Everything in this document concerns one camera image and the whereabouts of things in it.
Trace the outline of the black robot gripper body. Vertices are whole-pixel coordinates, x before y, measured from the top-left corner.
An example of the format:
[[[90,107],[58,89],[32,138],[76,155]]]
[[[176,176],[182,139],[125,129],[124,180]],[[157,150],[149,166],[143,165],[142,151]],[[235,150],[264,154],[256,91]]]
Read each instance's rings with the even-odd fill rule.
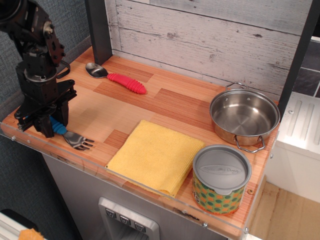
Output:
[[[57,82],[55,78],[45,82],[33,82],[27,79],[25,68],[19,63],[16,68],[18,81],[24,100],[14,117],[18,120],[18,127],[26,131],[34,126],[34,119],[38,116],[53,116],[57,102],[68,102],[77,96],[74,90],[75,81],[64,80]]]

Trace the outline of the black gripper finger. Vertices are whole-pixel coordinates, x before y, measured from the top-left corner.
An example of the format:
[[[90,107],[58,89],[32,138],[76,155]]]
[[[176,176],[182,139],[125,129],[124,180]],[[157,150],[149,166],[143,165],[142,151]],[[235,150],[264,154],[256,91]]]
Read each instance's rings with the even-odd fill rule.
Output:
[[[65,127],[69,123],[69,102],[67,100],[58,101],[53,118],[63,124]]]
[[[46,138],[54,137],[54,131],[48,115],[36,116],[33,125],[37,132],[42,133]]]

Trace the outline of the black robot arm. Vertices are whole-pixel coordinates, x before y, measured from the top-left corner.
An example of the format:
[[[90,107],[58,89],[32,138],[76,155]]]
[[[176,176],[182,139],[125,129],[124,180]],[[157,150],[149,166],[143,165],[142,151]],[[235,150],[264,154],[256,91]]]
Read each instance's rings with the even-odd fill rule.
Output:
[[[14,117],[25,131],[31,126],[54,136],[51,119],[69,121],[69,101],[76,97],[74,80],[57,82],[57,68],[65,56],[49,15],[34,0],[2,0],[0,30],[9,35],[22,58],[16,73],[24,100]]]

